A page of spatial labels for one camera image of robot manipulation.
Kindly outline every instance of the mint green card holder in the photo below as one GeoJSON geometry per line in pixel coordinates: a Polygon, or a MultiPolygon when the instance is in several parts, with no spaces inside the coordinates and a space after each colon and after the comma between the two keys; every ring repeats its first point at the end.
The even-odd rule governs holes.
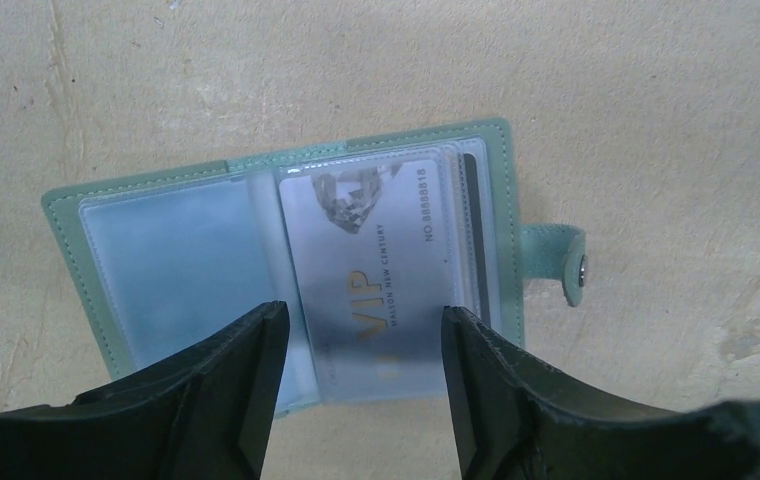
{"type": "MultiPolygon", "coordinates": [[[[277,402],[283,415],[348,399],[325,393],[319,381],[319,352],[307,329],[301,299],[306,292],[295,279],[276,179],[350,158],[432,152],[437,145],[466,141],[481,145],[486,157],[468,180],[470,190],[476,184],[485,191],[467,197],[472,203],[484,200],[477,209],[489,226],[481,243],[491,253],[479,260],[485,267],[476,276],[488,285],[478,298],[492,311],[492,327],[523,346],[523,280],[559,281],[568,304],[577,306],[585,280],[585,234],[571,225],[521,223],[512,139],[500,118],[63,187],[46,193],[42,206],[112,379],[206,338],[259,303],[286,301],[292,325],[277,402]]],[[[452,150],[449,158],[463,158],[462,150],[443,148],[452,150]]],[[[436,369],[429,378],[441,373],[441,358],[431,362],[436,369]]],[[[443,381],[436,379],[424,391],[405,383],[396,390],[392,382],[388,395],[385,384],[378,384],[381,390],[353,401],[436,394],[443,381]]]]}

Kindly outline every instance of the stained surface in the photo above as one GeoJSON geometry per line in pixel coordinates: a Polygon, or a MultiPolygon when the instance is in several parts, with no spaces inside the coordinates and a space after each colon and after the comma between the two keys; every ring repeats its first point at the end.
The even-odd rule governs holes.
{"type": "MultiPolygon", "coordinates": [[[[496,114],[525,220],[588,231],[580,308],[526,286],[531,351],[660,407],[760,397],[760,1],[0,0],[0,410],[108,378],[47,189],[496,114]]],[[[271,442],[267,478],[458,475],[445,399],[271,442]]]]}

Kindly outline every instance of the diamond graphic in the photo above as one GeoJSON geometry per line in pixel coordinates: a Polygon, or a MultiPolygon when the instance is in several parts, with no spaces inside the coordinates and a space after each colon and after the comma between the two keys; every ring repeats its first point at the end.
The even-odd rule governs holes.
{"type": "Polygon", "coordinates": [[[342,230],[356,235],[383,194],[400,165],[383,165],[312,177],[315,197],[327,219],[342,230]]]}

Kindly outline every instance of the vip card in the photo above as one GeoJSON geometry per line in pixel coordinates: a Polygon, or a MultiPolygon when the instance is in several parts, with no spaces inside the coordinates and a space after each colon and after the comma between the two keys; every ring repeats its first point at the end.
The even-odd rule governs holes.
{"type": "Polygon", "coordinates": [[[440,321],[458,296],[447,162],[445,149],[410,149],[304,170],[280,182],[326,399],[444,390],[440,321]]]}

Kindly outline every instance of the card holder cover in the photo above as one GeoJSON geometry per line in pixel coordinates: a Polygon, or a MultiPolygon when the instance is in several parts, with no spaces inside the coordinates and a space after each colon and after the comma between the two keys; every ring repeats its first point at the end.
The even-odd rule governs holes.
{"type": "MultiPolygon", "coordinates": [[[[281,415],[444,391],[445,304],[523,345],[522,250],[551,231],[520,225],[502,119],[64,187],[42,204],[113,379],[286,301],[281,415]]],[[[572,250],[571,284],[583,247],[531,265],[552,274],[541,266],[572,250]]]]}

